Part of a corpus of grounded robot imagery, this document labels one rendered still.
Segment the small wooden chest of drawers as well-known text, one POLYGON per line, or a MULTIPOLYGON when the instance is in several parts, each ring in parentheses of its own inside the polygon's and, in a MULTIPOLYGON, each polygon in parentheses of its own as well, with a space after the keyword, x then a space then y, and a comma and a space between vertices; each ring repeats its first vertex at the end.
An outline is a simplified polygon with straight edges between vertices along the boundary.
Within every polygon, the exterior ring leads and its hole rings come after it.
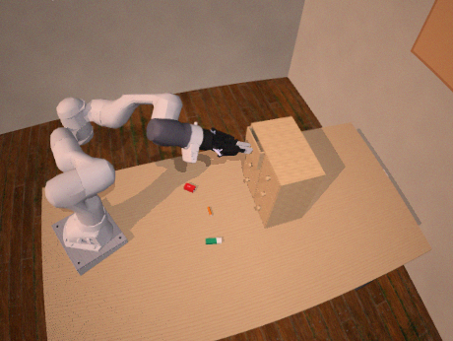
POLYGON ((292 116, 251 126, 265 152, 256 189, 265 155, 280 184, 265 229, 302 218, 325 176, 324 170, 292 116))

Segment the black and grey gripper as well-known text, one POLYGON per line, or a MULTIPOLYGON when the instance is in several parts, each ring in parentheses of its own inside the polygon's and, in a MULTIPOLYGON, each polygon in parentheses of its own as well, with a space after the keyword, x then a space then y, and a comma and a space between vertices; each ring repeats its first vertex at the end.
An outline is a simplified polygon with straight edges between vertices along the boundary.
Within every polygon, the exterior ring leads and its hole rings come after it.
POLYGON ((225 134, 214 127, 211 129, 212 132, 208 129, 202 128, 202 130, 203 142, 199 147, 199 150, 212 150, 213 152, 218 153, 219 158, 222 156, 236 156, 238 153, 250 154, 253 151, 252 148, 248 148, 251 144, 239 142, 238 139, 233 140, 233 136, 225 134))

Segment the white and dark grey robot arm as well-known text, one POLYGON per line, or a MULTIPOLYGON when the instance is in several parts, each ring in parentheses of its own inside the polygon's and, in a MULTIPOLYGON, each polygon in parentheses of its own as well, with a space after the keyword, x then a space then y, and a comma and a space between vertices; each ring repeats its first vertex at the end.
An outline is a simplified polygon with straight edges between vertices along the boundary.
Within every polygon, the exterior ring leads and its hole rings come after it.
POLYGON ((95 99, 87 104, 78 98, 64 99, 57 107, 64 127, 50 135, 56 165, 63 173, 49 180, 44 190, 47 201, 54 207, 78 213, 74 214, 75 220, 72 215, 67 220, 69 223, 65 223, 66 247, 100 251, 113 237, 113 226, 107 221, 97 194, 114 183, 115 169, 109 161, 87 155, 80 146, 89 143, 94 136, 90 121, 119 128, 140 104, 154 105, 147 125, 148 139, 159 146, 178 146, 184 162, 197 162, 203 130, 198 122, 178 121, 183 104, 175 94, 127 94, 115 101, 95 99))

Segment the red 9v battery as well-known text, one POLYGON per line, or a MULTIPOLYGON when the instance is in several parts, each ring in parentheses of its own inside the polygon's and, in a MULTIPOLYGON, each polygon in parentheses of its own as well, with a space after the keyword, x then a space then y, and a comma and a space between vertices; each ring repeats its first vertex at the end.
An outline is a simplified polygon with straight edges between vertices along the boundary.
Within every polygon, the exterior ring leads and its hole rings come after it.
POLYGON ((194 190, 196 189, 196 186, 192 185, 192 184, 189 184, 186 182, 185 186, 184 186, 184 189, 185 190, 188 190, 190 192, 194 192, 194 190))

